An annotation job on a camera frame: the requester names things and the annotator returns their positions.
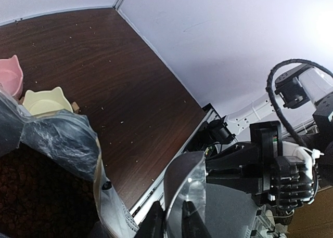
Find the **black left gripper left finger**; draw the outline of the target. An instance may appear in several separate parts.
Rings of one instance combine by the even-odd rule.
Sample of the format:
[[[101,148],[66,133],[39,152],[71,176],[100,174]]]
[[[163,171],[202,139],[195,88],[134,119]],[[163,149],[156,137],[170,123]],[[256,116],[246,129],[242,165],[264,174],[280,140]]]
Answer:
[[[161,238],[164,237],[165,212],[159,201],[153,202],[150,210],[142,222],[135,238]]]

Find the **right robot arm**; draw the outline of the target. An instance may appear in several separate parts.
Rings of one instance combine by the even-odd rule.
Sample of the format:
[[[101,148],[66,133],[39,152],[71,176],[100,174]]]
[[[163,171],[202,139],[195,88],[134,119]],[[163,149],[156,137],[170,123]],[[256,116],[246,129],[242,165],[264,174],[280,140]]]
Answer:
[[[266,94],[232,116],[212,121],[206,181],[251,194],[280,212],[314,201],[320,181],[332,183],[332,73],[312,61],[275,66]]]

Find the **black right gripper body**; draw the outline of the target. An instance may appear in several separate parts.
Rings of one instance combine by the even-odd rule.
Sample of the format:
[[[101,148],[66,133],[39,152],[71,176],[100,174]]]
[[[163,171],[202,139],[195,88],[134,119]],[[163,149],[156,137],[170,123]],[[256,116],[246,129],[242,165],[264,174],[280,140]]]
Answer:
[[[314,196],[312,159],[239,142],[206,158],[206,181],[251,194],[258,206],[302,206]]]

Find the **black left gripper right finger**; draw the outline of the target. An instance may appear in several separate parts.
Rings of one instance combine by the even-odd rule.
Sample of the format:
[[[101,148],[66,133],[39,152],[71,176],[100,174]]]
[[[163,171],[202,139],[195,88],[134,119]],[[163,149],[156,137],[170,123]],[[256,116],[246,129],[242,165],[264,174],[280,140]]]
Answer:
[[[182,206],[182,238],[209,237],[211,235],[193,202],[184,201]]]

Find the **metal food scoop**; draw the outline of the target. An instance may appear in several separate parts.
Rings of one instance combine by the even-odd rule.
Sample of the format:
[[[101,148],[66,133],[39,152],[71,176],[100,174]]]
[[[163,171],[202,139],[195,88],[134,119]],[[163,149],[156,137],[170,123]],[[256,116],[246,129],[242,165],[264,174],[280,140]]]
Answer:
[[[178,190],[165,209],[167,237],[182,236],[184,201],[193,202],[212,237],[250,237],[258,209],[256,204],[249,194],[206,183],[204,154]]]

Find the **dog food bag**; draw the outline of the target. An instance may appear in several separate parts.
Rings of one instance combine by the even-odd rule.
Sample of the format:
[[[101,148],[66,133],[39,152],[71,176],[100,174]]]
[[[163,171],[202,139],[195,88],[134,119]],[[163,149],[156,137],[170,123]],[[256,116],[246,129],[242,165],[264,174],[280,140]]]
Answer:
[[[1,157],[22,144],[92,182],[98,221],[88,237],[136,235],[138,226],[106,175],[98,136],[86,116],[66,110],[30,116],[1,92]]]

